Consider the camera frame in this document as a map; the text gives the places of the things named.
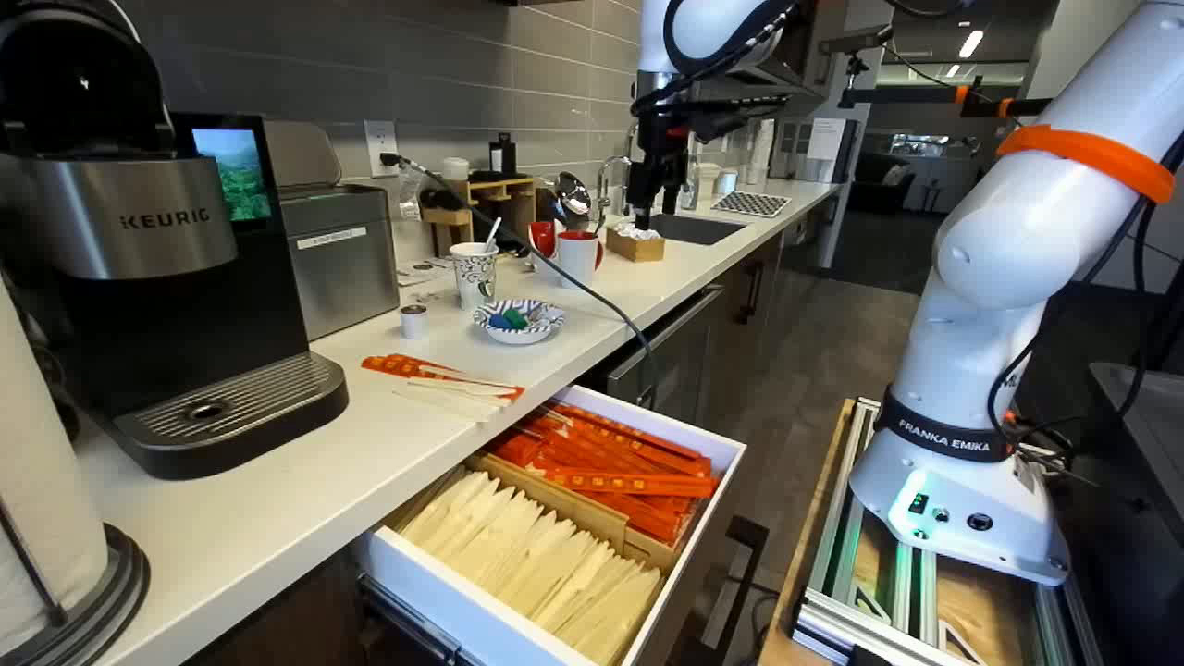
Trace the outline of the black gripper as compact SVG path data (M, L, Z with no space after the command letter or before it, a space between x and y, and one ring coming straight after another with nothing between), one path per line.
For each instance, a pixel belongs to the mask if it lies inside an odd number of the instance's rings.
M681 105L646 106L638 116L638 147L625 199L638 218L669 215L690 174L690 111Z

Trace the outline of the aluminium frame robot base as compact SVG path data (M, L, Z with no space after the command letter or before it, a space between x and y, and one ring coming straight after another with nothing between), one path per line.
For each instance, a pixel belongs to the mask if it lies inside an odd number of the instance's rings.
M1104 666L1072 586L1039 587L900 545L847 492L879 402L845 398L761 666Z

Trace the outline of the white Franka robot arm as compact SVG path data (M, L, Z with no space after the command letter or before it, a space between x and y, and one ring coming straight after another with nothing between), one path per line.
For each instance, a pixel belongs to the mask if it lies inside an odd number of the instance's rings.
M1184 0L1145 0L944 218L905 368L853 474L896 540L1035 586L1069 572L1008 406L1049 299L1131 206L1173 199L1181 136Z

